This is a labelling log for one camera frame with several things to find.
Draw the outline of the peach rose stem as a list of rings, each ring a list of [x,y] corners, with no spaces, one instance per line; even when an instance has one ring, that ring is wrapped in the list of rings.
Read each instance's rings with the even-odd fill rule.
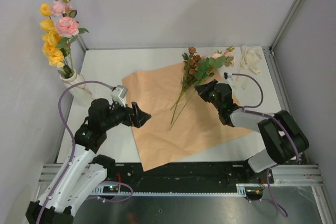
[[[227,49],[228,52],[230,52],[230,56],[227,57],[226,59],[224,57],[220,57],[220,58],[217,58],[217,59],[213,59],[213,58],[209,58],[209,56],[205,56],[205,57],[202,57],[203,59],[205,59],[205,62],[207,64],[207,70],[208,70],[208,73],[209,73],[209,77],[205,80],[205,82],[214,76],[215,74],[215,70],[218,70],[219,68],[225,66],[225,67],[232,67],[234,65],[234,55],[233,55],[233,51],[234,51],[235,47],[234,46],[229,46]],[[171,126],[170,126],[170,129],[173,128],[175,122],[177,121],[177,119],[179,118],[180,116],[180,112],[177,112],[175,109],[172,109],[173,110],[173,115],[172,115],[172,118],[171,118]]]

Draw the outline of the brown rose stem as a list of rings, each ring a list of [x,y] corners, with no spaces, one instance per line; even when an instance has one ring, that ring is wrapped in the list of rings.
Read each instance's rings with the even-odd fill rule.
[[[181,81],[181,91],[178,99],[172,105],[171,109],[177,109],[177,105],[184,93],[191,87],[204,83],[209,77],[205,59],[197,54],[195,47],[189,47],[188,53],[183,53],[183,78]]]

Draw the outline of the pale pink blossom stem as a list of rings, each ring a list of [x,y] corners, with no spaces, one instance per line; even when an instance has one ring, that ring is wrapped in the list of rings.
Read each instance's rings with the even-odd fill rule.
[[[229,56],[230,56],[230,52],[225,50],[225,51],[217,51],[212,56],[209,56],[209,58],[217,59],[220,57],[224,57],[226,59]]]

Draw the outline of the green and peach wrapping paper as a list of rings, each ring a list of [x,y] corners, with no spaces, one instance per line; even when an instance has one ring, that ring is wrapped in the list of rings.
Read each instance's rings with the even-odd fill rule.
[[[151,115],[133,134],[144,171],[178,161],[251,133],[241,127],[222,125],[217,110],[193,89],[179,98],[183,64],[151,71],[137,71],[122,80],[129,90],[127,101],[135,101]]]

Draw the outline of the cream printed ribbon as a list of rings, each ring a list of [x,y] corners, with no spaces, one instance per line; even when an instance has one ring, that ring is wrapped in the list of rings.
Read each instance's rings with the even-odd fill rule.
[[[263,51],[260,47],[241,46],[241,60],[238,65],[238,73],[252,74],[257,76],[261,73],[260,63]]]

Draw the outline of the pink peony stem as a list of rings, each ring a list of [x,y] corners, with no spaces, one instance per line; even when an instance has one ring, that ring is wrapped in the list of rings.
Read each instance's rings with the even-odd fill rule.
[[[59,19],[55,23],[56,31],[62,37],[56,47],[59,48],[65,56],[65,66],[59,69],[58,73],[64,78],[71,77],[75,71],[71,55],[71,44],[76,42],[80,35],[89,32],[88,29],[79,26],[79,22],[76,20],[76,9],[74,13],[74,18],[72,11],[69,13],[69,16],[57,16]]]

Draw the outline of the yellow rose stem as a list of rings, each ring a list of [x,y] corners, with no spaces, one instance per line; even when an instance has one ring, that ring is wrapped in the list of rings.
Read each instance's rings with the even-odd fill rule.
[[[44,42],[42,52],[48,59],[51,66],[61,69],[65,66],[65,56],[62,51],[56,47],[62,37],[56,31],[56,26],[52,19],[52,17],[56,16],[54,12],[52,12],[52,8],[56,8],[55,5],[55,3],[54,6],[46,3],[41,4],[39,13],[45,17],[45,19],[42,20],[39,25],[45,32],[42,35],[42,40]]]

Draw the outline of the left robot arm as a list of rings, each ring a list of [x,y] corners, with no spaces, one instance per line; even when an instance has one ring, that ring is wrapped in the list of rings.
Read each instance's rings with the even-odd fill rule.
[[[101,182],[115,178],[115,160],[97,152],[108,130],[120,124],[140,128],[151,118],[136,102],[131,105],[109,104],[103,98],[92,101],[66,161],[38,200],[29,203],[29,223],[73,223],[91,192]]]

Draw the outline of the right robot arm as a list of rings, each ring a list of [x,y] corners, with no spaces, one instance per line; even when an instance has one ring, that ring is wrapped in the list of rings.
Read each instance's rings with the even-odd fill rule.
[[[195,86],[198,95],[211,103],[218,112],[222,125],[241,127],[261,135],[265,148],[247,160],[242,169],[243,179],[254,183],[261,172],[284,164],[309,148],[309,141],[290,113],[281,110],[274,114],[248,110],[236,104],[228,83],[213,80]]]

